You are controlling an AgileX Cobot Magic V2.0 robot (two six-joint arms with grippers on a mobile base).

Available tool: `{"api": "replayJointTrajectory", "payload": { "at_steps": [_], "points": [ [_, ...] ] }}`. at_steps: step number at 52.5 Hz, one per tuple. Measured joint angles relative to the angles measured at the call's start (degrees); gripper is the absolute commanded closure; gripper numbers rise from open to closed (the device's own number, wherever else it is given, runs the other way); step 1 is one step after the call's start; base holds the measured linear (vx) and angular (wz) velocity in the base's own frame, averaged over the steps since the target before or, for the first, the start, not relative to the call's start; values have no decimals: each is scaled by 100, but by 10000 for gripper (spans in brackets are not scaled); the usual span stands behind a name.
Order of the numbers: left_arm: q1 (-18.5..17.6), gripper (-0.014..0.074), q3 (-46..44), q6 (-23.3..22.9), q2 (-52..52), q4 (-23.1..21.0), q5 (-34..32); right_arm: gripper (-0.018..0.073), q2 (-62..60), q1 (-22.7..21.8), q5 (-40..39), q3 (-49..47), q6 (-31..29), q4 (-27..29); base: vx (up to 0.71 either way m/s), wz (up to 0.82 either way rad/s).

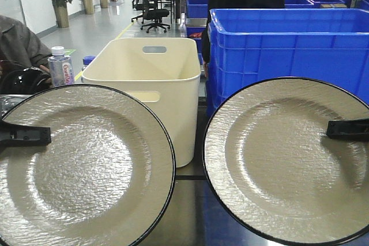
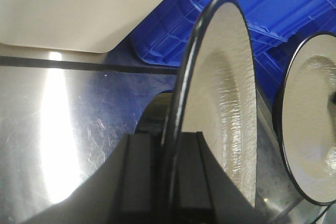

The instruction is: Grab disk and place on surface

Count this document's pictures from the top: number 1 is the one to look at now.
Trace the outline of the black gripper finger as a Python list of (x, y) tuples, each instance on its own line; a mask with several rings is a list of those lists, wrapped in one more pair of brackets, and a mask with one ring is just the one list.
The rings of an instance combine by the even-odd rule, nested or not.
[(1, 152), (9, 147), (47, 146), (51, 143), (49, 127), (34, 127), (1, 120)]
[(368, 119), (331, 120), (326, 135), (330, 139), (368, 142)]

